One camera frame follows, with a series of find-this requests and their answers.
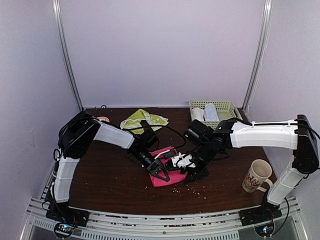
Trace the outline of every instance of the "mug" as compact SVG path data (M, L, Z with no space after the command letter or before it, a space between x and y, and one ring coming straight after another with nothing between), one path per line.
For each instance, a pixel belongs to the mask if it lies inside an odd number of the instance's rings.
M242 187L248 193L253 193L256 190L262 192L267 191L261 185L266 182L271 187L273 185L269 177L272 174L272 168L268 162L262 159L256 159L252 162L248 173L246 174Z

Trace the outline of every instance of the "light green basket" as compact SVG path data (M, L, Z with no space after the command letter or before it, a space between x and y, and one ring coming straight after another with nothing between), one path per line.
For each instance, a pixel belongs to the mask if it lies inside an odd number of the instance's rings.
M232 101L189 101L190 116L192 121L194 120L194 118L192 116L191 109L205 109L206 104L214 104L216 113L220 121L227 120L230 118L243 119ZM220 123L220 121L202 121L202 123L215 129Z

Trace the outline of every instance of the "pink towel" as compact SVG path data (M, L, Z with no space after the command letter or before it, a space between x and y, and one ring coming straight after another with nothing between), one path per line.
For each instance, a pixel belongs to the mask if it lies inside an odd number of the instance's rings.
M156 156L159 153L162 153L166 150L172 150L172 149L175 149L175 148L173 146L168 146L166 148L150 152L150 154L152 156ZM169 161L169 159L164 159L163 155L158 157L158 159L163 163L163 165L165 165ZM166 177L165 174L163 173L163 171L159 172L158 175L163 178ZM168 186L168 185L172 185L172 184L176 184L176 183L184 181L186 179L187 173L180 174L180 170L177 170L177 171L168 171L168 175L170 177L170 181L167 182L167 181L163 181L163 180L149 174L152 185L154 187L163 187L163 186Z

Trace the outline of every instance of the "dark wooden table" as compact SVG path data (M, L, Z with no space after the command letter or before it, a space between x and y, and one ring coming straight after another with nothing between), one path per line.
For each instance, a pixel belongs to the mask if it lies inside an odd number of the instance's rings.
M89 109L96 116L106 116L117 126L137 108ZM169 126L183 133L191 123L188 108L145 108L151 114L169 119ZM178 146L182 140L162 128L156 132L160 148ZM190 142L181 151L191 150ZM70 206L95 211L176 215L253 207L261 203L263 192L247 193L242 181L255 159L267 160L262 147L230 150L225 160L207 165L209 176L189 184L177 183L153 187L147 171L125 158L126 150L95 141L77 165L70 189Z

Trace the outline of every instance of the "green towel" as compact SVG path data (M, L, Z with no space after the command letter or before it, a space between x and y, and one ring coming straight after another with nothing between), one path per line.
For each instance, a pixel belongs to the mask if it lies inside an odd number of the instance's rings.
M141 121L145 120L149 125L167 125L168 118L165 118L163 116L149 114L147 111L143 109L137 110L134 114L132 114L130 117L128 117L126 120L122 121L120 124L121 129L134 129L142 127L140 124ZM153 131L157 131L160 129L161 126L154 126L152 127ZM137 129L132 131L134 134L143 134L144 129Z

